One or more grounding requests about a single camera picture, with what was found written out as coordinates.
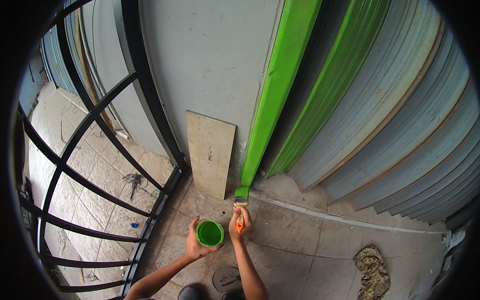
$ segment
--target round metal drain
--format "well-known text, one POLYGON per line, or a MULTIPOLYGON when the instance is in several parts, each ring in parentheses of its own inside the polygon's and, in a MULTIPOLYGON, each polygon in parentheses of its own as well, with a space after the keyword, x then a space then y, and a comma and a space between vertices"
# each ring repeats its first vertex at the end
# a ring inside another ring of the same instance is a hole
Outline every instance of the round metal drain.
POLYGON ((223 267, 215 271, 212 277, 213 286, 220 293, 241 290, 241 279, 238 268, 223 267))

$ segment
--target black shoe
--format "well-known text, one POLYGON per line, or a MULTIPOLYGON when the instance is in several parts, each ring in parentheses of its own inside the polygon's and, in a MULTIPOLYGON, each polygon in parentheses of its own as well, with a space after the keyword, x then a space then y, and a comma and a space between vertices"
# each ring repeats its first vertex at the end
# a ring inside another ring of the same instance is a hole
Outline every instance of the black shoe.
POLYGON ((223 293, 222 300, 244 300, 242 293, 236 291, 230 291, 223 293))
POLYGON ((188 285, 181 289, 178 300, 202 300, 202 293, 198 287, 188 285))

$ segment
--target hand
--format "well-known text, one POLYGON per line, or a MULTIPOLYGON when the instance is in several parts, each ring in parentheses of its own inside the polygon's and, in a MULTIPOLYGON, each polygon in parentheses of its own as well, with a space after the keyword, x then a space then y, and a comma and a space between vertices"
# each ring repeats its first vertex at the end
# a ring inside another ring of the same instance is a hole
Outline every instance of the hand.
POLYGON ((252 227, 253 222, 250 218, 250 213, 244 206, 233 206, 233 216, 230 220, 230 224, 228 225, 228 232, 230 233, 230 239, 232 242, 240 240, 240 238, 248 232, 248 230, 252 227), (243 229, 239 233, 237 230, 237 218, 240 215, 240 212, 243 215, 243 229))
POLYGON ((218 249, 222 248, 224 244, 215 246, 215 247, 207 247, 202 245, 195 234, 197 225, 200 222, 200 216, 193 219, 192 223, 190 223, 190 233, 187 237, 187 252, 185 255, 192 261, 196 261, 199 258, 204 257, 207 254, 212 252, 218 251, 218 249))

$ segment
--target green paint stripe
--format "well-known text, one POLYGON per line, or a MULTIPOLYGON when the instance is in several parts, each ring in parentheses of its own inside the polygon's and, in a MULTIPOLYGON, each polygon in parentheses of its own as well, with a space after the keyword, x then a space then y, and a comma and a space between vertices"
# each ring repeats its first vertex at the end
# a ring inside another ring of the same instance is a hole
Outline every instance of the green paint stripe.
POLYGON ((250 186, 297 74, 322 0, 285 0, 247 145, 240 184, 250 186))
POLYGON ((389 0, 350 0, 312 92, 266 176, 289 170, 355 78, 382 26, 389 0))

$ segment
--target black metal gate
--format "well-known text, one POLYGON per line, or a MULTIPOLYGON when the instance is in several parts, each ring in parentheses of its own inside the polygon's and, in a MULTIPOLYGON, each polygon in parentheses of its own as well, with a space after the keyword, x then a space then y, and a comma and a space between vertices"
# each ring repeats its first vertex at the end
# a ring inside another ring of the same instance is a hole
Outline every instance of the black metal gate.
POLYGON ((26 200, 24 197, 20 196, 20 204, 23 208, 28 210, 31 214, 38 217, 38 232, 37 232, 37 251, 40 256, 41 262, 49 262, 55 265, 63 265, 68 267, 77 267, 77 268, 107 268, 107 267, 118 267, 118 266, 127 266, 123 280, 98 284, 98 285, 89 285, 89 286, 58 286, 59 290, 62 292, 87 292, 94 290, 101 290, 106 288, 112 288, 116 286, 121 286, 119 296, 116 299, 122 299, 126 296, 127 291, 132 284, 132 281, 137 270, 138 263, 142 257, 142 254, 145 250, 145 245, 150 237, 150 234, 158 221, 160 212, 162 211, 168 197, 175 191, 178 187, 178 184, 182 178, 182 175, 186 171, 186 164, 183 159, 183 153, 180 151, 172 130, 168 124, 165 113, 162 109, 160 99, 158 97, 155 84, 151 75, 150 67, 148 65, 147 55, 144 47, 144 40, 142 36, 142 29, 140 25, 140 15, 138 8, 137 0, 118 0, 114 2, 115 8, 115 19, 117 23, 117 30, 119 32, 119 38, 122 45, 122 52, 127 64, 129 75, 120 81, 113 89, 111 89, 98 104, 94 105, 89 94, 87 93, 80 75, 78 74, 67 40, 67 35, 65 31, 64 18, 70 13, 73 13, 76 9, 83 6, 84 4, 90 2, 90 0, 79 0, 70 6, 66 7, 57 16, 54 18, 51 23, 50 28, 56 26, 60 44, 61 55, 65 61, 66 69, 72 79, 72 82, 77 90, 80 98, 87 107, 89 113, 84 118, 82 123, 77 127, 73 135, 70 137, 67 145, 64 148, 63 154, 58 156, 38 135, 38 133, 33 128, 32 124, 28 121, 27 118, 24 118, 24 130, 27 133, 30 140, 37 146, 37 148, 56 166, 53 173, 52 179, 48 185, 47 192, 43 199, 41 208, 38 208, 33 203, 26 200), (159 138, 161 144, 165 148, 170 161, 174 164, 174 169, 165 183, 164 186, 161 186, 156 182, 141 166, 138 162, 130 155, 130 153, 123 147, 123 145, 117 140, 115 135, 110 131, 107 124, 100 117, 100 112, 102 112, 107 105, 129 84, 133 84, 135 91, 142 103, 142 107, 150 121, 150 124, 154 128, 157 137, 159 138), (67 161, 72 154, 75 146, 80 141, 83 134, 86 132, 88 127, 92 122, 97 122, 99 127, 108 137, 108 139, 115 145, 115 147, 123 154, 123 156, 143 175, 147 180, 149 180, 156 188, 160 190, 160 195, 158 196, 155 204, 150 212, 145 212, 140 210, 119 198, 109 194, 108 192, 97 187, 85 177, 80 175, 74 169, 67 165, 67 161), (133 211, 137 214, 147 217, 145 225, 141 231, 139 238, 119 236, 115 234, 105 233, 101 231, 96 231, 82 226, 67 222, 56 216, 53 216, 48 213, 50 207, 50 202, 52 199, 53 192, 57 185, 57 182, 60 178, 60 175, 65 173, 79 184, 83 185, 92 192, 98 194, 99 196, 113 202, 116 205, 119 205, 123 208, 126 208, 130 211, 133 211), (85 261, 74 261, 63 259, 59 257, 54 257, 47 254, 45 249, 44 236, 45 236, 45 227, 46 223, 50 223, 57 227, 73 231, 79 234, 107 239, 107 240, 116 240, 124 242, 135 243, 133 248, 132 255, 129 261, 120 261, 120 262, 85 262, 85 261))

